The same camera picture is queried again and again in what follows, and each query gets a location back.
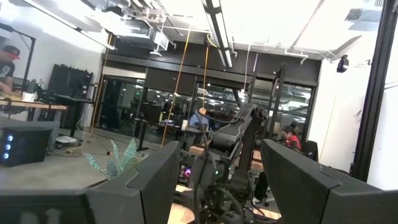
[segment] person in red shirt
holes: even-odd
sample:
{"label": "person in red shirt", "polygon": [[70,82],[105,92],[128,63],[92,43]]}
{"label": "person in red shirt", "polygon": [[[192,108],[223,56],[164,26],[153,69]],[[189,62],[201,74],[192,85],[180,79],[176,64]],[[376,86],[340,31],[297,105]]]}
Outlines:
{"label": "person in red shirt", "polygon": [[289,126],[289,125],[284,126],[280,130],[280,133],[285,138],[284,144],[287,147],[289,147],[291,149],[296,149],[300,152],[302,151],[300,140],[297,137],[296,132],[294,131],[294,129],[291,126]]}

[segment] electrical cable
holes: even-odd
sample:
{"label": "electrical cable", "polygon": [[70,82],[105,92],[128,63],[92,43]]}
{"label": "electrical cable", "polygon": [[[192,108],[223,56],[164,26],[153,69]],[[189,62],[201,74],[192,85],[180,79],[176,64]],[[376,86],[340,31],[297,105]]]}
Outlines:
{"label": "electrical cable", "polygon": [[[206,59],[205,59],[205,73],[203,74],[203,89],[205,90],[206,88],[206,73],[207,73],[207,59],[208,59],[208,55],[209,55],[209,46],[207,46],[206,49]],[[203,99],[202,103],[203,103],[203,108],[205,107],[205,91],[203,91]]]}
{"label": "electrical cable", "polygon": [[251,47],[251,44],[249,44],[249,47],[248,47],[248,55],[246,56],[246,69],[244,70],[244,85],[243,85],[243,91],[245,91],[245,89],[246,89],[246,82],[248,81],[248,62],[249,62],[250,47]]}
{"label": "electrical cable", "polygon": [[218,48],[217,45],[213,44],[212,41],[210,40],[210,35],[207,34],[207,41],[215,48]]}
{"label": "electrical cable", "polygon": [[217,122],[217,123],[221,123],[221,124],[235,124],[235,123],[237,123],[237,122],[239,121],[239,119],[235,119],[235,120],[232,120],[232,121],[220,121],[220,120],[218,120],[218,119],[214,119],[214,118],[212,118],[212,117],[210,117],[210,116],[207,116],[207,115],[205,115],[205,114],[202,114],[202,113],[199,112],[199,111],[195,111],[195,113],[196,113],[196,114],[199,114],[199,115],[202,115],[202,116],[204,116],[205,118],[210,119],[210,120],[212,120],[212,121],[215,121],[215,122]]}
{"label": "electrical cable", "polygon": [[[174,103],[175,103],[175,96],[177,94],[177,90],[178,90],[178,84],[180,83],[180,77],[181,77],[181,71],[182,71],[182,65],[184,63],[184,59],[185,59],[185,53],[187,53],[187,48],[188,48],[188,42],[189,42],[189,36],[191,34],[191,21],[189,23],[189,29],[188,29],[188,35],[187,35],[187,40],[185,42],[185,48],[184,48],[184,53],[182,54],[182,59],[181,59],[181,64],[180,64],[180,70],[178,71],[178,77],[177,77],[177,82],[175,84],[175,90],[174,90],[174,95],[173,95],[173,102],[170,106],[170,111],[169,111],[169,115],[167,117],[167,121],[170,120],[171,115],[172,115],[172,111],[173,111],[173,107],[174,107]],[[162,139],[162,144],[160,145],[160,148],[163,147],[164,145],[164,140],[166,138],[166,132],[167,132],[167,124],[169,122],[166,122],[164,125],[164,130],[163,130],[163,139]]]}

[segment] metal frame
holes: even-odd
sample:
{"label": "metal frame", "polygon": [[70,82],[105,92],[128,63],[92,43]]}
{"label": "metal frame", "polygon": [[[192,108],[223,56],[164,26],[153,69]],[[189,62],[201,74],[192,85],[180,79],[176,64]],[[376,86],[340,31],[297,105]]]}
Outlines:
{"label": "metal frame", "polygon": [[351,165],[350,170],[353,177],[365,182],[368,179],[371,165],[391,47],[396,30],[397,6],[395,2],[396,1],[393,0],[384,1],[376,48],[372,60],[373,64],[364,101],[361,125],[356,143],[354,163]]}

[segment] green leaf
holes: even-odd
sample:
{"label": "green leaf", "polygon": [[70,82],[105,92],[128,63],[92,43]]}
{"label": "green leaf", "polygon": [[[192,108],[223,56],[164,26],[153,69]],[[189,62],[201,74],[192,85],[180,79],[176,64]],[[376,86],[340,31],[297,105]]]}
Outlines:
{"label": "green leaf", "polygon": [[113,155],[116,158],[116,161],[118,162],[118,166],[120,167],[120,160],[119,160],[119,149],[118,146],[114,143],[113,140],[111,140],[112,147],[113,147]]}
{"label": "green leaf", "polygon": [[136,157],[133,157],[129,160],[129,162],[127,162],[124,171],[134,167],[136,164],[138,163],[138,159]]}
{"label": "green leaf", "polygon": [[106,162],[106,174],[111,179],[118,175],[118,168],[116,167],[116,164],[112,161],[112,158],[110,157],[108,157],[108,161]]}
{"label": "green leaf", "polygon": [[134,140],[134,138],[131,139],[129,146],[127,147],[126,151],[124,152],[120,168],[121,172],[123,172],[125,166],[127,163],[130,161],[131,158],[135,157],[137,155],[137,145]]}
{"label": "green leaf", "polygon": [[95,158],[91,154],[84,152],[83,155],[86,157],[86,159],[88,160],[90,165],[92,165],[97,170],[101,170],[101,168],[98,165],[97,161],[95,160]]}

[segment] orange cable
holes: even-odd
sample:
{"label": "orange cable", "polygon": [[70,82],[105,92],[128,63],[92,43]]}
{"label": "orange cable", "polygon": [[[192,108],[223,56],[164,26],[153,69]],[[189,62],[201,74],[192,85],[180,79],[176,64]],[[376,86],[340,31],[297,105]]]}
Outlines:
{"label": "orange cable", "polygon": [[[170,107],[170,111],[169,111],[169,116],[167,117],[167,121],[170,119],[171,115],[172,115],[172,111],[173,111],[173,107],[174,107],[174,103],[175,103],[175,95],[177,94],[177,90],[178,90],[178,83],[180,82],[180,76],[181,76],[181,71],[182,71],[182,65],[184,63],[184,58],[185,58],[185,53],[187,52],[187,47],[188,47],[188,41],[189,41],[189,36],[191,34],[191,24],[189,25],[189,29],[188,29],[188,35],[187,35],[187,41],[185,42],[185,48],[184,48],[184,53],[182,54],[182,59],[181,59],[181,65],[180,65],[180,71],[178,72],[178,77],[177,77],[177,83],[175,84],[175,91],[174,91],[174,95],[173,95],[173,102],[172,105]],[[160,147],[163,147],[164,144],[164,139],[166,137],[166,131],[167,131],[167,123],[164,126],[164,131],[163,131],[163,139],[162,139],[162,144],[160,145]]]}

